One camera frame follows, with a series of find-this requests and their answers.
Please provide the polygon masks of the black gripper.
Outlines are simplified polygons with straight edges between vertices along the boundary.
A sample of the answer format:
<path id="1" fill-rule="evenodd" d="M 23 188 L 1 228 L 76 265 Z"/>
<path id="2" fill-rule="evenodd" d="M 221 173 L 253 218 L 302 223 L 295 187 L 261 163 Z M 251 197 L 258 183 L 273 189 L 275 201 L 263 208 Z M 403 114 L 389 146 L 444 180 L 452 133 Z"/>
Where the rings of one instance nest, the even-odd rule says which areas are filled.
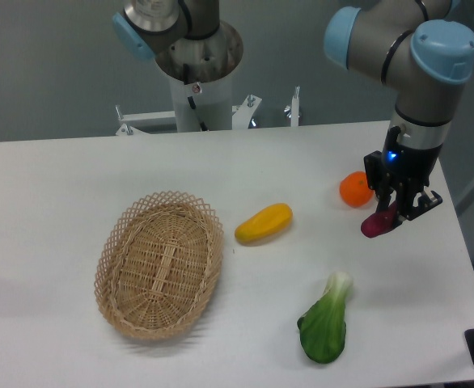
<path id="1" fill-rule="evenodd" d="M 378 200 L 375 214 L 383 221 L 412 221 L 442 203 L 442 197 L 426 187 L 442 147 L 422 150 L 403 145 L 402 129 L 390 127 L 383 149 L 364 157 L 368 187 Z M 391 205 L 394 190 L 396 215 Z"/>

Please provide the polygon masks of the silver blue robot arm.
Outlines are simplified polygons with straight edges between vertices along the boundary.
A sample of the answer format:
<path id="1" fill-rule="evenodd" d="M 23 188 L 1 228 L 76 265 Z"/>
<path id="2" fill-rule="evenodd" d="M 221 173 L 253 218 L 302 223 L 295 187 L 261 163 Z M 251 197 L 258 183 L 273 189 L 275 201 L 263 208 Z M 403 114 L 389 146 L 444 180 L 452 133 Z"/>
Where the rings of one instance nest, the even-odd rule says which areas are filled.
<path id="1" fill-rule="evenodd" d="M 340 9 L 324 34 L 329 60 L 398 93 L 383 148 L 365 157 L 375 215 L 390 227 L 441 203 L 429 177 L 474 65 L 474 32 L 446 16 L 453 1 L 381 1 Z M 181 132 L 237 129 L 231 74 L 243 56 L 216 1 L 127 1 L 112 18 L 121 43 L 169 78 Z"/>

